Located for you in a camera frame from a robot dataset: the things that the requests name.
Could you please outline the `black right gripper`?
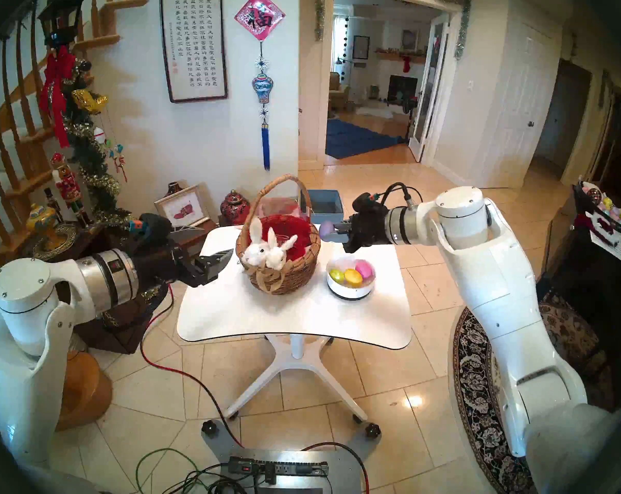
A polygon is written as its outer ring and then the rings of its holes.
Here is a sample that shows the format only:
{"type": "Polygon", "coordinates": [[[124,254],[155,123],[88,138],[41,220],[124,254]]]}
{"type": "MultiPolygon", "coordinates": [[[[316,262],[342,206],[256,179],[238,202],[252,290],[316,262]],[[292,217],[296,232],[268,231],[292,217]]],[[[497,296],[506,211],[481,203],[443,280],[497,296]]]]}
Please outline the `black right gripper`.
{"type": "Polygon", "coordinates": [[[334,228],[349,228],[348,233],[325,234],[325,242],[345,242],[345,252],[356,252],[360,248],[388,244],[385,220],[388,210],[362,211],[349,219],[334,223],[334,228]]]}

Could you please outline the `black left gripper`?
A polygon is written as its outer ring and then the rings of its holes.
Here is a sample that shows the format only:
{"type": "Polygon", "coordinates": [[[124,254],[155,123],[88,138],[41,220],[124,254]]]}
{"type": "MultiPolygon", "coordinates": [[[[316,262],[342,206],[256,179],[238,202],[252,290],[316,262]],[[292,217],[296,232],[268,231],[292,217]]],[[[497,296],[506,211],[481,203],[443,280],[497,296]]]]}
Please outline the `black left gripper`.
{"type": "MultiPolygon", "coordinates": [[[[170,238],[175,242],[188,242],[207,233],[203,227],[180,226],[174,227],[170,238]]],[[[190,255],[175,242],[135,255],[140,292],[178,281],[190,288],[205,286],[218,278],[234,254],[231,248],[211,255],[190,255]]]]}

